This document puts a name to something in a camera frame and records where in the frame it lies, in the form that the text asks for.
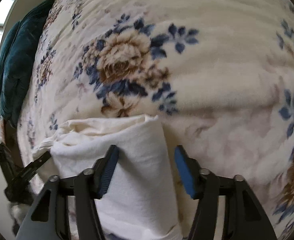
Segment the teal velvet pillow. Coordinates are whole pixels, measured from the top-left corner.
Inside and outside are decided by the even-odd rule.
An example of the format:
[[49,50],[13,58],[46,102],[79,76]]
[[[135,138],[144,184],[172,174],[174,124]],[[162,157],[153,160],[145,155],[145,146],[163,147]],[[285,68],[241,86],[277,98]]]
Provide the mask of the teal velvet pillow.
[[54,0],[45,0],[10,29],[0,49],[0,115],[16,128],[35,55]]

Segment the white pants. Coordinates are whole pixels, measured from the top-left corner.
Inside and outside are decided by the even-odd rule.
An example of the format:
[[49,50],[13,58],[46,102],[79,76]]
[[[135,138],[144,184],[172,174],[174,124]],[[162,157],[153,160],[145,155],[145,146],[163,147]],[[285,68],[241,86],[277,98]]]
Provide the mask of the white pants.
[[69,120],[32,150],[50,151],[41,180],[72,177],[91,167],[108,148],[120,149],[108,192],[96,202],[103,231],[122,239],[182,239],[170,161],[156,117]]

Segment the floral fleece blanket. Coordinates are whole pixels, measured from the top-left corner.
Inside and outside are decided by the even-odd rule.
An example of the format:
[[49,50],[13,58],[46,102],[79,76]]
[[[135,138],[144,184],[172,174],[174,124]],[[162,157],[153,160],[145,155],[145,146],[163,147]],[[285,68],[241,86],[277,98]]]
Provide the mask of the floral fleece blanket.
[[24,164],[70,119],[159,115],[168,146],[240,172],[294,232],[291,0],[55,0],[18,122]]

